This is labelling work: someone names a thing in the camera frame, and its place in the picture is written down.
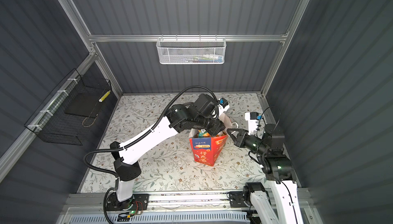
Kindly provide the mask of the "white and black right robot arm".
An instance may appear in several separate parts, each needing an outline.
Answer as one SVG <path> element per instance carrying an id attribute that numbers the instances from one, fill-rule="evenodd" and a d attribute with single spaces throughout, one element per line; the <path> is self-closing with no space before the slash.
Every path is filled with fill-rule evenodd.
<path id="1" fill-rule="evenodd" d="M 261 138 L 245 129 L 227 130 L 234 145 L 256 155 L 253 160 L 265 177 L 259 182 L 246 183 L 243 198 L 257 211 L 262 224 L 302 224 L 295 170 L 284 155 L 285 135 L 277 124 L 266 124 Z"/>

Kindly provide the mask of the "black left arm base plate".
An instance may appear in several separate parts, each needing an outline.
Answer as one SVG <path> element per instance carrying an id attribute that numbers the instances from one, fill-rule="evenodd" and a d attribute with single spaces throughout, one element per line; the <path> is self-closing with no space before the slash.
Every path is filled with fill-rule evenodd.
<path id="1" fill-rule="evenodd" d="M 119 201 L 116 193 L 111 193 L 106 200 L 107 211 L 144 211 L 147 209 L 149 194 L 134 194 L 130 199 Z"/>

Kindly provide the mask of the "orange snack bag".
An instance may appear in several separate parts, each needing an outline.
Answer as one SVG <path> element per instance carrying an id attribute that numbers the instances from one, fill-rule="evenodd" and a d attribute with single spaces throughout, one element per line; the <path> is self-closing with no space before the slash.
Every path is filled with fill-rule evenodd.
<path id="1" fill-rule="evenodd" d="M 208 133 L 206 129 L 201 129 L 198 131 L 198 138 L 210 138 L 211 135 Z"/>

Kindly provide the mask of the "red and white paper bag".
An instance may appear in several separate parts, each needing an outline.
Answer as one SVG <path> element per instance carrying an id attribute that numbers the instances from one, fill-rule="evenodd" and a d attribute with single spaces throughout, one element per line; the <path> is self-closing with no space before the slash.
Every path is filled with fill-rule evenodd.
<path id="1" fill-rule="evenodd" d="M 216 136 L 199 137 L 200 130 L 191 129 L 189 142 L 194 161 L 197 163 L 214 166 L 221 151 L 226 145 L 229 135 L 228 128 L 233 128 L 233 122 L 227 114 L 222 114 L 219 119 L 224 123 L 225 129 Z"/>

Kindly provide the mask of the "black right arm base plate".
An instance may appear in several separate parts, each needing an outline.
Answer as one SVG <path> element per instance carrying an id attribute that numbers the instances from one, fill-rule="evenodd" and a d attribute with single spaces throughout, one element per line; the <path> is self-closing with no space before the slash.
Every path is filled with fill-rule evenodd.
<path id="1" fill-rule="evenodd" d="M 242 191 L 230 191 L 227 193 L 227 198 L 229 199 L 230 206 L 232 208 L 249 207 L 245 202 Z"/>

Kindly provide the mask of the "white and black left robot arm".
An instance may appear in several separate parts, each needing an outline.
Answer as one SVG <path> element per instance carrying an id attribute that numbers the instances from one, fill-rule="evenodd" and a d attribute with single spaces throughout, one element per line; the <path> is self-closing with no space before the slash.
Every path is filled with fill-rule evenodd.
<path id="1" fill-rule="evenodd" d="M 225 98 L 216 100 L 201 94 L 194 102 L 170 105 L 161 119 L 134 138 L 123 143 L 111 143 L 111 149 L 120 149 L 112 153 L 117 173 L 117 200 L 123 202 L 132 198 L 135 179 L 141 174 L 138 160 L 147 151 L 184 130 L 204 129 L 210 135 L 218 135 L 225 130 L 220 117 L 228 109 L 229 103 Z"/>

